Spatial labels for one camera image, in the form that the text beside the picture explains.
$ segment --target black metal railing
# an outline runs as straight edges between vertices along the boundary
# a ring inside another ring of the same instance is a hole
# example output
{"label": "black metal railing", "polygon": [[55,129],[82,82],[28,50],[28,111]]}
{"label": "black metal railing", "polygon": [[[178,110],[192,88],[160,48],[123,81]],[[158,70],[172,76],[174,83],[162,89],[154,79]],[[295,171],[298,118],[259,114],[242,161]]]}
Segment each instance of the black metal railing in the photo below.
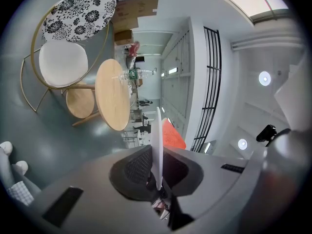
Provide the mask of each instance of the black metal railing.
{"label": "black metal railing", "polygon": [[200,126],[194,138],[191,151],[199,152],[203,147],[215,116],[215,110],[219,99],[222,56],[220,35],[218,30],[204,27],[207,46],[207,83],[205,103],[202,107]]}

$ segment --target checkered fabric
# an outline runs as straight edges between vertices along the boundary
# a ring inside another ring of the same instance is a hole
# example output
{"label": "checkered fabric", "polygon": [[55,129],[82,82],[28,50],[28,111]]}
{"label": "checkered fabric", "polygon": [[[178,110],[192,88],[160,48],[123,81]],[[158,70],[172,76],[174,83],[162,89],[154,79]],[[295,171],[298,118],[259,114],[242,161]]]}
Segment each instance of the checkered fabric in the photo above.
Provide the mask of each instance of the checkered fabric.
{"label": "checkered fabric", "polygon": [[22,202],[26,206],[34,200],[23,181],[13,185],[7,192],[12,198]]}

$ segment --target red object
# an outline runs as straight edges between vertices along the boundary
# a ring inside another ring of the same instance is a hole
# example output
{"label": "red object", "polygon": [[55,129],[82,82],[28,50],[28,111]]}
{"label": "red object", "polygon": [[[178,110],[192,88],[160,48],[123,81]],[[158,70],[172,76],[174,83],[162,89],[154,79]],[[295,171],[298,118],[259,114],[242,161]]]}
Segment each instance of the red object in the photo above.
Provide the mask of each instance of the red object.
{"label": "red object", "polygon": [[183,138],[167,118],[162,120],[162,141],[164,146],[168,145],[181,149],[186,148]]}
{"label": "red object", "polygon": [[136,57],[137,51],[139,48],[140,48],[140,43],[138,41],[135,41],[129,49],[129,55],[128,56]]}

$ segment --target gold metal chair frame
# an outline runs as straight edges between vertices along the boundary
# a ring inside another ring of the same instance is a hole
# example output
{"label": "gold metal chair frame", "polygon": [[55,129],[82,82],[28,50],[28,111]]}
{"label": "gold metal chair frame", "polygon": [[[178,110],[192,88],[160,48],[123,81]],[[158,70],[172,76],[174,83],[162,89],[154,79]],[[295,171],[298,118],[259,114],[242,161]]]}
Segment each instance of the gold metal chair frame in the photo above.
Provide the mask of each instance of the gold metal chair frame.
{"label": "gold metal chair frame", "polygon": [[[106,40],[107,40],[107,36],[108,36],[108,31],[109,31],[109,23],[108,23],[108,24],[107,24],[107,29],[106,29],[105,40],[104,40],[103,46],[102,46],[102,48],[101,48],[99,54],[97,55],[97,58],[95,59],[95,61],[94,61],[93,64],[91,65],[91,67],[88,69],[88,71],[87,71],[78,81],[74,82],[73,84],[71,84],[71,85],[69,85],[69,86],[65,86],[65,87],[54,87],[54,86],[51,86],[51,85],[47,84],[47,83],[45,82],[44,79],[42,79],[42,78],[40,77],[39,73],[38,73],[37,70],[36,70],[35,56],[34,56],[34,54],[35,54],[36,52],[38,52],[41,48],[39,48],[39,49],[37,49],[37,50],[34,50],[34,48],[35,48],[36,38],[37,38],[37,35],[38,35],[38,32],[39,32],[39,30],[40,30],[40,28],[41,28],[42,23],[43,23],[43,21],[46,19],[46,17],[48,16],[48,14],[49,14],[54,8],[55,8],[55,6],[52,6],[52,7],[48,10],[48,12],[41,18],[40,22],[38,23],[38,25],[37,25],[37,27],[36,27],[36,30],[35,30],[35,32],[34,32],[34,35],[33,35],[33,39],[32,39],[32,42],[31,42],[31,48],[30,48],[30,54],[27,55],[27,56],[25,56],[25,57],[23,58],[22,63],[21,63],[21,69],[20,69],[20,87],[21,87],[21,91],[22,91],[22,94],[23,94],[23,96],[24,96],[24,98],[25,98],[27,104],[31,107],[31,109],[32,109],[35,113],[37,112],[37,110],[38,110],[38,108],[39,108],[39,106],[40,106],[42,100],[44,99],[45,95],[47,94],[47,92],[48,92],[49,90],[52,90],[52,89],[54,89],[54,90],[61,90],[61,93],[63,94],[63,92],[64,92],[63,90],[66,90],[66,89],[69,89],[69,88],[70,88],[70,89],[75,89],[75,88],[78,88],[78,89],[93,89],[93,90],[95,89],[95,86],[94,86],[94,85],[88,85],[88,84],[86,84],[86,85],[81,85],[81,84],[77,84],[77,83],[80,82],[83,78],[85,78],[85,77],[87,76],[87,74],[92,70],[92,68],[94,67],[94,65],[96,64],[98,58],[100,57],[101,53],[102,53],[103,50],[104,50],[104,47],[105,47],[105,44],[106,44]],[[39,103],[38,103],[38,105],[37,105],[36,108],[33,107],[33,106],[30,104],[29,100],[27,99],[26,94],[25,94],[25,92],[24,92],[23,81],[22,81],[22,79],[23,79],[23,69],[24,69],[25,59],[28,58],[29,56],[30,56],[30,58],[31,58],[31,65],[32,65],[32,67],[33,67],[33,71],[34,71],[36,77],[38,78],[38,80],[39,80],[45,87],[47,87],[46,91],[44,92],[43,96],[41,97],[41,99],[40,99],[40,101],[39,101]]]}

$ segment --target orange object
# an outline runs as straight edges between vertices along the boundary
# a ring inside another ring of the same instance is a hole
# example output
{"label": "orange object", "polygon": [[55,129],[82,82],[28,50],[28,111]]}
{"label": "orange object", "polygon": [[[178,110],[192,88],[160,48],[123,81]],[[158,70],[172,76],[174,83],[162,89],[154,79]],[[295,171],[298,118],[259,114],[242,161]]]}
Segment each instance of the orange object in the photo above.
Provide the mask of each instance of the orange object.
{"label": "orange object", "polygon": [[167,118],[162,120],[162,141],[164,146],[168,145],[181,149],[186,148],[186,144],[183,138]]}

